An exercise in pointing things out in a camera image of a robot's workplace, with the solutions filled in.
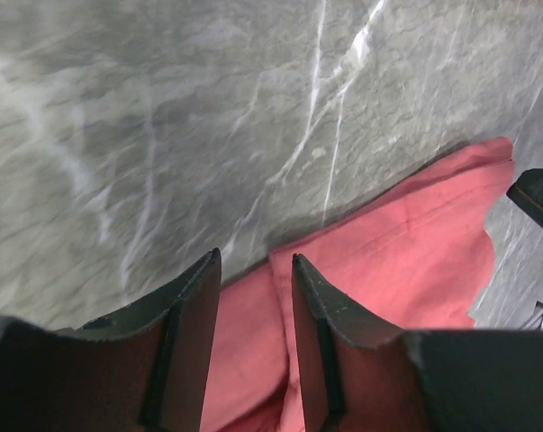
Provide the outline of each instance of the red cloth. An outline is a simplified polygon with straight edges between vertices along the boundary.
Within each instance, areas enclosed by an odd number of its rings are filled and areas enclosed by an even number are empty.
[[[444,157],[345,220],[273,251],[224,290],[201,430],[303,430],[294,253],[399,327],[473,327],[467,310],[495,262],[484,218],[511,184],[511,154],[511,142],[497,138]]]

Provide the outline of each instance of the marble countertop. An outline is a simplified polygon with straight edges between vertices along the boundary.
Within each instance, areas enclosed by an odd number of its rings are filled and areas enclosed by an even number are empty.
[[[222,250],[225,278],[462,140],[543,167],[543,0],[0,1],[0,313],[78,326]],[[471,315],[532,312],[502,198]]]

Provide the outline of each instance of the red towel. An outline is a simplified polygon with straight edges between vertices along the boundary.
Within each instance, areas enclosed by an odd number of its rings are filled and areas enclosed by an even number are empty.
[[[484,218],[510,186],[506,138],[468,146],[345,220],[273,251],[222,292],[201,430],[300,432],[291,261],[402,328],[471,328],[495,254]]]

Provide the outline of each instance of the pink cloth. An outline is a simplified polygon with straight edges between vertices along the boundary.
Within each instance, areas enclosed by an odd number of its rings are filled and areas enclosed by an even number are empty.
[[[444,157],[345,220],[273,251],[224,290],[201,430],[303,430],[294,253],[402,328],[473,327],[467,310],[495,261],[484,218],[511,184],[511,154],[511,142],[497,138]]]

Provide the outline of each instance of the folded cloth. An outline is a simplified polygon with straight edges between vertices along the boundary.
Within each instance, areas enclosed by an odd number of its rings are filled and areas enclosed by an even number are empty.
[[[484,218],[511,185],[506,138],[442,158],[345,220],[273,251],[222,292],[202,431],[300,432],[291,297],[293,254],[402,328],[471,328],[495,254]]]

